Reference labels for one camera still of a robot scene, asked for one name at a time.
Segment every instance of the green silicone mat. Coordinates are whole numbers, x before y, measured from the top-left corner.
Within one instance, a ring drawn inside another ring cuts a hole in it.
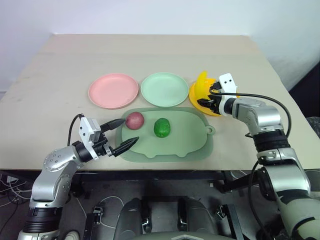
[[[121,157],[130,162],[182,162],[196,161],[208,157],[213,151],[215,129],[208,124],[206,117],[192,107],[172,108],[136,108],[127,111],[140,112],[144,116],[144,125],[131,130],[124,124],[116,130],[116,144],[139,136],[138,142]],[[167,118],[171,125],[168,137],[156,137],[154,122]]]

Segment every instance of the beige tabletop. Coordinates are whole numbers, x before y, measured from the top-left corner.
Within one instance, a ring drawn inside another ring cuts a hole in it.
[[[202,71],[218,78],[231,73],[238,92],[267,95],[281,101],[292,116],[289,143],[302,166],[319,168],[320,140],[309,126],[276,72],[247,36],[53,35],[0,101],[0,169],[41,169],[45,156],[67,144],[69,125],[78,113],[100,124],[130,109],[154,107],[139,92],[128,106],[110,110],[94,105],[88,88],[108,73],[132,76],[139,85],[152,73],[169,72],[189,86]],[[191,107],[187,98],[179,107]],[[287,129],[287,118],[280,110]],[[103,156],[86,170],[248,170],[256,159],[248,129],[231,116],[206,115],[216,129],[213,152],[192,162],[129,162]],[[71,142],[79,140],[75,124]],[[115,131],[106,133],[115,145]]]

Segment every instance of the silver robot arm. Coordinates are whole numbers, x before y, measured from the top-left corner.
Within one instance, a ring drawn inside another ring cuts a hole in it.
[[[320,240],[320,201],[309,196],[309,179],[288,143],[278,110],[253,98],[223,95],[237,90],[230,73],[220,76],[211,90],[217,94],[211,91],[210,100],[199,99],[198,103],[247,125],[247,137],[253,138],[258,162],[263,165],[256,172],[261,193],[276,201],[288,234],[300,240]]]
[[[95,119],[80,118],[79,134],[82,142],[54,150],[44,160],[42,171],[32,187],[29,211],[18,240],[57,240],[63,207],[68,199],[74,173],[86,162],[99,156],[118,156],[129,150],[139,139],[134,137],[113,149],[104,132],[123,124],[116,119],[99,125]]]

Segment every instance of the green fruit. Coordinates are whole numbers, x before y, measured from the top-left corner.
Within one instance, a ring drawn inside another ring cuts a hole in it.
[[[153,131],[159,138],[165,138],[170,134],[170,123],[166,118],[159,118],[154,123]]]

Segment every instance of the green plate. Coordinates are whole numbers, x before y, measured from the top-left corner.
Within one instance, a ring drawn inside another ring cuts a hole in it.
[[[173,73],[158,72],[146,77],[141,84],[142,96],[157,107],[174,107],[189,94],[186,81]]]
[[[144,125],[138,130],[125,126],[116,130],[116,144],[139,136],[138,142],[121,157],[130,162],[181,162],[202,160],[213,151],[215,129],[208,124],[206,117],[192,107],[136,108],[127,111],[139,112],[144,116]],[[171,125],[169,136],[156,137],[154,122],[166,118]]]

